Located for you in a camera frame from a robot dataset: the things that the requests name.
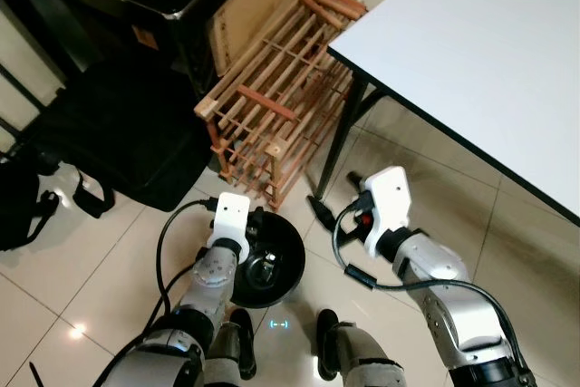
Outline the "black round bowl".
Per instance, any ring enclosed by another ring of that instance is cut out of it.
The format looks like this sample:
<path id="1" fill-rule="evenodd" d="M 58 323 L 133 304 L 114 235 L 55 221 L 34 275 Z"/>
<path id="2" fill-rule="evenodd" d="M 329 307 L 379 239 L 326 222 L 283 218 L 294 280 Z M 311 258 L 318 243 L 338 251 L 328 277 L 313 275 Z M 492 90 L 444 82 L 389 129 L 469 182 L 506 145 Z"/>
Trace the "black round bowl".
<path id="1" fill-rule="evenodd" d="M 281 303 L 301 283 L 305 254 L 298 230 L 266 210 L 260 245 L 250 245 L 248 258 L 237 266 L 232 303 L 249 309 Z"/>

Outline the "black metal table leg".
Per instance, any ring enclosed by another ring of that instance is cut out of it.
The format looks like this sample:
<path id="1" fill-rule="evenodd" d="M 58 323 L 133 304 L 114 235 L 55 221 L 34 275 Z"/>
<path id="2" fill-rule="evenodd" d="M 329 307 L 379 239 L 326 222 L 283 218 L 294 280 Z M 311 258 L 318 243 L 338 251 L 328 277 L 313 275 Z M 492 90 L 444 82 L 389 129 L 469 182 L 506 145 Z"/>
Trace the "black metal table leg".
<path id="1" fill-rule="evenodd" d="M 347 140 L 353 125 L 373 108 L 380 100 L 386 97 L 395 97 L 395 92 L 389 86 L 372 86 L 368 76 L 356 73 L 353 83 L 348 92 L 344 94 L 343 109 L 337 119 L 335 134 L 330 149 L 324 158 L 322 176 L 314 188 L 312 195 L 308 197 L 312 202 L 322 204 L 324 193 L 330 187 L 330 181 L 335 171 L 337 159 L 340 158 L 341 150 Z"/>

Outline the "black table edge band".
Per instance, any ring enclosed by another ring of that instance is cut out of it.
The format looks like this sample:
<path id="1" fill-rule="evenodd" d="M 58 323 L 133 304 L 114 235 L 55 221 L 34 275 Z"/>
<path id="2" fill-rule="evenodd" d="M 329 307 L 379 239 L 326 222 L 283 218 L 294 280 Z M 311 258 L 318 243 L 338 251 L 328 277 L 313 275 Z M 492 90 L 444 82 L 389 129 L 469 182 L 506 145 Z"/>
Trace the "black table edge band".
<path id="1" fill-rule="evenodd" d="M 492 155 L 489 155 L 487 151 L 482 150 L 477 144 L 472 143 L 467 138 L 464 138 L 463 135 L 458 134 L 454 131 L 451 127 L 447 126 L 446 123 L 438 121 L 435 117 L 432 117 L 429 113 L 424 111 L 419 106 L 415 105 L 414 102 L 407 101 L 402 94 L 395 92 L 390 86 L 382 83 L 382 81 L 378 80 L 377 77 L 374 77 L 372 73 L 367 73 L 360 65 L 356 65 L 353 63 L 352 60 L 347 59 L 344 55 L 337 52 L 335 48 L 328 47 L 327 54 L 330 54 L 332 57 L 335 57 L 336 60 L 339 60 L 340 63 L 344 64 L 345 67 L 352 69 L 353 78 L 355 79 L 356 83 L 364 83 L 364 84 L 372 84 L 374 86 L 374 90 L 372 93 L 378 92 L 384 94 L 384 96 L 389 96 L 403 108 L 409 109 L 411 113 L 418 114 L 423 121 L 430 123 L 430 125 L 434 126 L 435 129 L 438 129 L 440 133 L 448 135 L 449 138 L 455 140 L 461 147 L 464 147 L 465 150 L 472 151 L 472 154 L 475 154 L 477 158 L 480 158 L 487 162 L 489 166 L 492 166 L 497 171 L 500 171 L 502 175 L 506 176 L 507 179 L 511 179 L 518 184 L 519 187 L 526 189 L 527 192 L 531 193 L 531 195 L 535 196 L 540 201 L 543 201 L 544 204 L 547 204 L 549 208 L 556 211 L 559 216 L 566 218 L 566 220 L 571 221 L 573 225 L 580 226 L 580 216 L 573 210 L 568 209 L 562 202 L 555 200 L 554 197 L 547 195 L 542 189 L 535 187 L 534 184 L 531 184 L 529 180 L 523 179 L 521 175 L 518 175 L 516 171 L 510 169 L 509 167 L 505 166 L 501 160 L 494 159 Z"/>

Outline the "wooden slatted rack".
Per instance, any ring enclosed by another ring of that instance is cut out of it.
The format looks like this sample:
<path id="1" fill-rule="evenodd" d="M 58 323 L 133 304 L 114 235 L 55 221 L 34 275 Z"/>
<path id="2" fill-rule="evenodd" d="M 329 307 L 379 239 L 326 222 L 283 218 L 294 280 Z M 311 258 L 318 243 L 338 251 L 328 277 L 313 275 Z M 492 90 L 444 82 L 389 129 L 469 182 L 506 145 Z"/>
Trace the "wooden slatted rack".
<path id="1" fill-rule="evenodd" d="M 357 0 L 294 0 L 196 105 L 219 176 L 279 210 L 335 123 L 353 74 L 330 42 L 368 13 Z"/>

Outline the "robot left leg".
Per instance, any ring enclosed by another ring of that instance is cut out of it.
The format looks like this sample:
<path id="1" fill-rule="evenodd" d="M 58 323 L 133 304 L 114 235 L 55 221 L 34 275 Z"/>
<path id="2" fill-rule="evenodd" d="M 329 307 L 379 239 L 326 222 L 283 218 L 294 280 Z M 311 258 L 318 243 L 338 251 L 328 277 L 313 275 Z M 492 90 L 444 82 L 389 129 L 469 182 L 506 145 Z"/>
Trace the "robot left leg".
<path id="1" fill-rule="evenodd" d="M 203 365 L 203 387 L 240 387 L 256 375 L 254 328 L 248 311 L 236 307 L 221 324 Z"/>

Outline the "robot leg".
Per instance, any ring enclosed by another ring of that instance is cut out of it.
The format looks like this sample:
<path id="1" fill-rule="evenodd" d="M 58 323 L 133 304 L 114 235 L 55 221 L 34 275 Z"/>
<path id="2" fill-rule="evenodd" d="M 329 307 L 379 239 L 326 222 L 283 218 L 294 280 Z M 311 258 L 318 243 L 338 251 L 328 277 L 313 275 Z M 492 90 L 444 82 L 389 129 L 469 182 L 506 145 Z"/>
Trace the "robot leg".
<path id="1" fill-rule="evenodd" d="M 340 322 L 335 311 L 316 317 L 316 371 L 324 382 L 337 376 L 343 387 L 406 387 L 400 363 L 391 361 L 371 334 L 352 322 Z"/>
<path id="2" fill-rule="evenodd" d="M 221 324 L 203 365 L 203 387 L 240 387 L 256 375 L 254 328 L 248 311 L 236 307 Z"/>

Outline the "robot right leg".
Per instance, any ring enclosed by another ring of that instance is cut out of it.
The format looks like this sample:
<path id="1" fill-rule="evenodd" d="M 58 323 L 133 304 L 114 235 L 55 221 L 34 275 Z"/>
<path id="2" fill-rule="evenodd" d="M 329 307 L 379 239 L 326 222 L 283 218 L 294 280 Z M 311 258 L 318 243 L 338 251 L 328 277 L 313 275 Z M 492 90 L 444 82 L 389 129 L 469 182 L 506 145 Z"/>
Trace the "robot right leg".
<path id="1" fill-rule="evenodd" d="M 324 382 L 337 376 L 343 387 L 406 387 L 400 363 L 391 361 L 371 334 L 352 322 L 340 322 L 335 311 L 316 317 L 316 371 Z"/>

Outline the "large black bag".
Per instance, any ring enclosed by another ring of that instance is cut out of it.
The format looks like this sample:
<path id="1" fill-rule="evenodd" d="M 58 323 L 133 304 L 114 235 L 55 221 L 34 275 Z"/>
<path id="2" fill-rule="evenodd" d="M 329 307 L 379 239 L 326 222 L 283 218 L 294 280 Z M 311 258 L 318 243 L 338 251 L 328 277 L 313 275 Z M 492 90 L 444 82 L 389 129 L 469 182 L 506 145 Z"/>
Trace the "large black bag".
<path id="1" fill-rule="evenodd" d="M 169 212 L 210 160 L 197 101 L 183 73 L 107 61 L 67 81 L 24 136 L 100 187 Z"/>

